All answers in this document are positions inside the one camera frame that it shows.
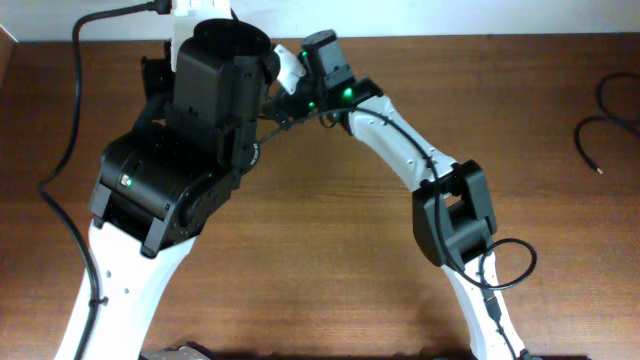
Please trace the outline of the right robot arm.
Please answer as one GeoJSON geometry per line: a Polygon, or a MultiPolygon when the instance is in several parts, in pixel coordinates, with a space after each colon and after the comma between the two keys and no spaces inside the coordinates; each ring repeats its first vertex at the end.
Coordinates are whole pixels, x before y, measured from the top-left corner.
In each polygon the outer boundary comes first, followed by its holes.
{"type": "Polygon", "coordinates": [[[438,150],[373,80],[356,77],[335,31],[306,37],[299,53],[281,44],[273,53],[281,88],[265,104],[265,114],[283,129],[311,118],[319,118],[327,128],[340,125],[374,151],[411,194],[414,238],[453,288],[473,357],[532,358],[511,322],[503,293],[532,275],[537,253],[530,248],[526,270],[514,280],[499,282],[495,251],[511,241],[493,238],[497,222],[480,165],[473,160],[460,163],[438,150]]]}

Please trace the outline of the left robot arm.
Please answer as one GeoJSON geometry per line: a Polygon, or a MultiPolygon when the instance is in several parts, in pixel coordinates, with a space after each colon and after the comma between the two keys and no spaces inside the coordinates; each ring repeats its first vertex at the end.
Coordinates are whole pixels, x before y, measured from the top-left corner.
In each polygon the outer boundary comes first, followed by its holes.
{"type": "Polygon", "coordinates": [[[174,272],[257,163],[257,118],[280,69],[270,38],[198,23],[176,57],[141,61],[146,103],[103,151],[83,275],[60,359],[135,359],[174,272]]]}

